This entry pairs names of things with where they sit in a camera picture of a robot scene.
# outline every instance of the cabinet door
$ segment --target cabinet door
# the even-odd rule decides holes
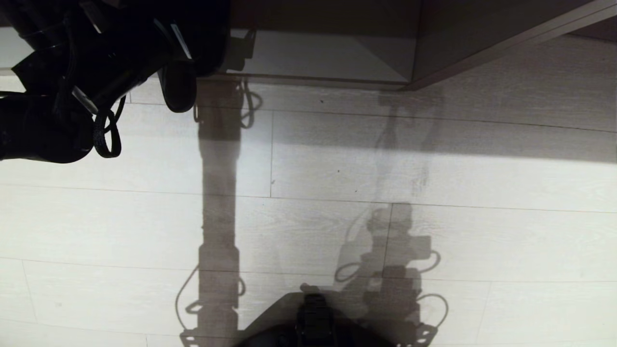
[[[617,15],[617,0],[423,0],[417,90],[508,52]]]

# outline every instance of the white floor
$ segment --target white floor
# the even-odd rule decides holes
[[[615,61],[562,37],[416,93],[202,83],[185,114],[150,80],[119,158],[0,162],[0,346],[227,347],[315,290],[406,344],[446,314],[421,290],[433,346],[616,347]]]

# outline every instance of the wooden floor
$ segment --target wooden floor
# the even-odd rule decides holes
[[[321,291],[403,345],[445,316],[433,346],[616,347],[615,61],[562,37],[415,93],[203,82],[184,114],[149,80],[119,158],[0,163],[0,346],[227,347]]]

